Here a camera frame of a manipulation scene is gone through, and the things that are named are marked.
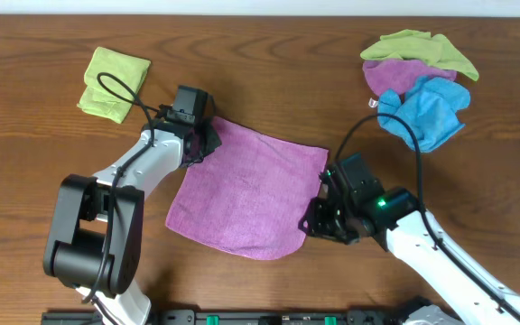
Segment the purple microfiber cloth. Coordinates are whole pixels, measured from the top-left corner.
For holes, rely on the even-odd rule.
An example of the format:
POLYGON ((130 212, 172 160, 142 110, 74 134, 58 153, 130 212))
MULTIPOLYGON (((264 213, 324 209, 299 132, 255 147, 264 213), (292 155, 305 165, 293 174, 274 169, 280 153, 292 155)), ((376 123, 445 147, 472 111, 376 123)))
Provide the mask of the purple microfiber cloth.
POLYGON ((255 260, 296 252, 306 238, 299 224, 320 191, 327 150, 263 135, 219 117, 212 124, 221 145, 186 171, 167 228, 255 260))

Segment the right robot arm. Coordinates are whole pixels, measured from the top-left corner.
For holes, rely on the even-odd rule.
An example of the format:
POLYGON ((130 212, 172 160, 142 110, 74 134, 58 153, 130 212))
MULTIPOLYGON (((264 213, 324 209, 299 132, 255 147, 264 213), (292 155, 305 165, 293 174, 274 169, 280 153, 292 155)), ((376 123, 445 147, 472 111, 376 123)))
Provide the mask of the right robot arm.
POLYGON ((419 274, 466 324, 520 324, 520 295, 455 243, 430 211, 420 211, 418 199, 404 188, 316 197, 300 229, 344 245, 372 237, 419 274))

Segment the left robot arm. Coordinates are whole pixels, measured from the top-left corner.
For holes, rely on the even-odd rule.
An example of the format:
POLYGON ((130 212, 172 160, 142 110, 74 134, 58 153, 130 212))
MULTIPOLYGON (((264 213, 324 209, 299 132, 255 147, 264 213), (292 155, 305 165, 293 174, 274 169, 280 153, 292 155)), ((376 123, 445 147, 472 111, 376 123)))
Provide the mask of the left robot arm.
POLYGON ((179 168, 201 163, 221 145, 206 118, 196 125, 146 125, 118 160, 89 177, 60 184, 44 250, 44 272, 91 300, 103 324, 145 324, 151 301, 135 273, 144 202, 179 168))

